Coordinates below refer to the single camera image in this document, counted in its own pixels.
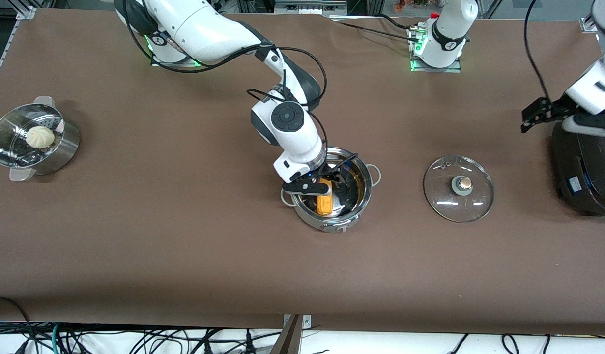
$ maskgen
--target yellow object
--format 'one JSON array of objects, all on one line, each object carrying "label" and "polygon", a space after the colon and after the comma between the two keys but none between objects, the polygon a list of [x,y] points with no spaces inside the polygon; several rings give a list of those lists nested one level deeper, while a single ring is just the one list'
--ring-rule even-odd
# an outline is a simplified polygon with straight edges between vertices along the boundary
[{"label": "yellow object", "polygon": [[[320,183],[327,184],[329,188],[331,187],[331,181],[320,178]],[[316,196],[316,204],[317,204],[317,214],[322,216],[331,215],[333,212],[333,192],[329,195],[318,195]]]}]

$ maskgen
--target white sticker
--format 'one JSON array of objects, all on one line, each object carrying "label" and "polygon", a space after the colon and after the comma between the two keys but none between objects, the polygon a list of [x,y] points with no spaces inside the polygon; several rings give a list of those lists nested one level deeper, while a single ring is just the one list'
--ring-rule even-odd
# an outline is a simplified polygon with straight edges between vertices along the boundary
[{"label": "white sticker", "polygon": [[579,184],[579,178],[577,178],[577,176],[569,179],[569,187],[574,193],[581,191],[581,184]]},{"label": "white sticker", "polygon": [[56,127],[56,132],[58,132],[58,133],[64,132],[64,119],[62,119],[60,121],[60,123],[58,124],[58,126]]}]

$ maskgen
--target white floor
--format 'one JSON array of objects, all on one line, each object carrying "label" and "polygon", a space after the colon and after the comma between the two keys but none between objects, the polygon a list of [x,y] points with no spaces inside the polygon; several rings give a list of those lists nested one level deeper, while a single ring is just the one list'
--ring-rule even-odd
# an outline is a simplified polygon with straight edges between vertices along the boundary
[{"label": "white floor", "polygon": [[[253,336],[272,333],[278,330],[253,330]],[[217,333],[212,339],[245,340],[245,330],[227,329]],[[189,331],[195,338],[201,337],[204,331]],[[134,344],[141,339],[142,334],[125,333],[114,335],[91,334],[82,337],[82,344],[91,354],[128,354]],[[327,354],[448,354],[453,351],[462,334],[434,333],[390,333],[390,332],[338,332],[338,331],[305,331],[300,348],[300,354],[317,354],[324,350]],[[269,347],[276,341],[277,336],[271,336],[255,341],[255,347]],[[543,336],[514,336],[519,346],[519,354],[541,354],[545,344]],[[19,334],[0,334],[0,354],[10,354],[24,342],[24,336]],[[41,347],[42,354],[53,354],[51,350]],[[215,354],[222,354],[232,348],[231,344],[212,344]],[[147,354],[151,350],[139,351]],[[183,351],[178,343],[161,345],[157,354],[178,354]],[[33,345],[28,345],[27,354],[35,353]],[[501,336],[494,334],[471,334],[468,336],[458,354],[505,354],[501,344]],[[548,354],[605,354],[605,339],[601,338],[572,338],[552,337],[547,349]]]}]

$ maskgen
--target transparent pot lid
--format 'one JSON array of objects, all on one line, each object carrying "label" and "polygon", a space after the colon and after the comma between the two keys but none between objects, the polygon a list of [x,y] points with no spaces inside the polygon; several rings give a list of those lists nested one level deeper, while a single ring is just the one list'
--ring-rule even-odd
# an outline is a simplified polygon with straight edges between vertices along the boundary
[{"label": "transparent pot lid", "polygon": [[437,159],[424,175],[424,194],[433,210],[455,222],[484,217],[495,190],[486,170],[464,156]]}]

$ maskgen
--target silver pot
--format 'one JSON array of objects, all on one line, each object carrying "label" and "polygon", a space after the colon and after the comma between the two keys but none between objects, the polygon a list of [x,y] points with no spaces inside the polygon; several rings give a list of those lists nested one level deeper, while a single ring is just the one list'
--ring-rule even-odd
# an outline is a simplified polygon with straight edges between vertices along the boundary
[{"label": "silver pot", "polygon": [[[352,152],[343,148],[329,147],[326,161],[332,168],[351,155]],[[378,180],[374,183],[369,168],[374,168],[378,173]],[[316,213],[315,196],[291,195],[293,204],[290,204],[285,201],[284,191],[281,190],[281,199],[312,227],[327,233],[345,233],[359,222],[361,213],[370,202],[372,188],[381,182],[381,170],[373,164],[364,164],[359,157],[355,157],[341,168],[340,180],[343,181],[340,184],[333,182],[333,213],[328,216]]]},{"label": "silver pot", "polygon": [[[29,129],[38,126],[53,131],[55,140],[51,146],[33,148],[27,144]],[[10,168],[12,181],[27,181],[33,175],[59,170],[75,155],[79,144],[79,129],[65,121],[48,96],[14,108],[0,119],[0,164]]]}]

